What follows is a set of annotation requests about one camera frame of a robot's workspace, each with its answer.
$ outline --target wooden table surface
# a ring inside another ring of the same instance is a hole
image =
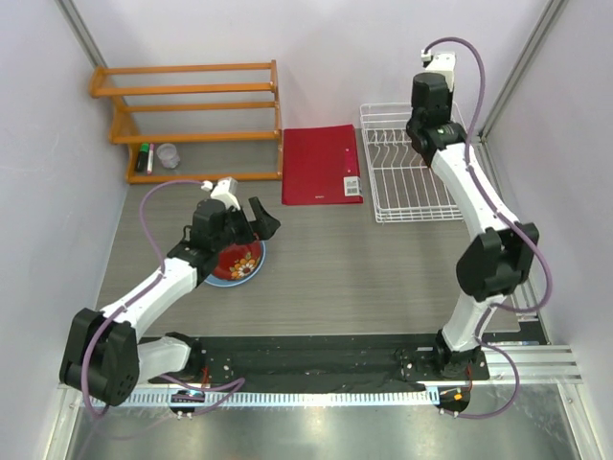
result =
[[[245,168],[270,162],[274,144],[179,146],[182,168],[222,169],[224,158]],[[375,223],[363,152],[360,156],[364,204],[283,206],[281,182],[243,182],[239,199],[258,196],[282,223],[267,243],[261,271],[239,287],[202,285],[180,299],[149,328],[147,335],[401,334],[433,333],[449,318],[460,289],[455,263],[467,247],[461,221]],[[130,291],[157,266],[138,219],[150,186],[131,186],[102,283],[99,307]],[[163,252],[179,242],[205,197],[197,186],[161,190],[149,201],[148,226]],[[498,311],[490,331],[518,331],[512,313]]]

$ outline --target wooden rack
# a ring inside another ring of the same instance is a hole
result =
[[[185,72],[221,72],[270,70],[270,81],[222,84],[180,84],[163,86],[117,87],[112,76],[138,74],[167,74]],[[279,180],[283,169],[283,133],[281,127],[281,107],[277,84],[277,62],[250,64],[179,65],[164,67],[98,67],[89,82],[89,93],[93,98],[109,98],[114,106],[113,123],[108,137],[113,144],[127,144],[130,159],[125,172],[125,180],[130,184],[158,183],[174,179],[218,180],[231,175],[236,180]],[[202,94],[202,93],[246,93],[271,92],[274,99],[269,102],[232,102],[232,103],[173,103],[157,105],[126,105],[124,96]],[[190,132],[181,134],[141,134],[132,116],[138,112],[172,112],[191,110],[245,110],[270,108],[275,110],[274,129],[269,131],[234,132]],[[184,175],[139,175],[134,171],[138,151],[143,143],[161,144],[165,142],[224,142],[224,141],[264,141],[276,140],[278,157],[275,172],[245,172],[226,174],[184,174]]]

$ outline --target wire basket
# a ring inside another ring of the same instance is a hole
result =
[[[376,221],[462,219],[443,182],[411,148],[405,132],[410,117],[409,103],[365,103],[360,107]],[[455,104],[453,118],[462,122]]]

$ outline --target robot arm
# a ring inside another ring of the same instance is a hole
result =
[[[139,382],[166,373],[196,375],[203,367],[201,345],[180,333],[138,344],[151,324],[174,302],[188,294],[213,272],[219,253],[231,244],[269,240],[280,227],[278,220],[253,197],[253,221],[248,221],[236,198],[237,181],[220,180],[209,199],[198,203],[193,223],[158,268],[143,283],[100,311],[83,309],[73,319],[59,379],[81,390],[85,350],[101,324],[117,314],[97,342],[87,370],[90,394],[104,403],[119,405]],[[153,287],[153,282],[160,278]]]
[[[425,71],[413,78],[413,112],[406,131],[413,149],[443,181],[465,220],[471,244],[456,265],[462,292],[450,320],[439,331],[434,349],[437,374],[457,378],[480,353],[480,337],[492,303],[502,302],[528,279],[533,252],[496,215],[502,213],[534,242],[534,224],[521,224],[503,203],[476,160],[472,146],[466,162],[466,133],[451,120],[455,56],[422,53]],[[481,185],[475,183],[473,173]],[[496,212],[488,202],[493,203]]]

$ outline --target qr code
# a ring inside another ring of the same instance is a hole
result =
[[[345,196],[362,196],[362,183],[356,175],[345,177]]]

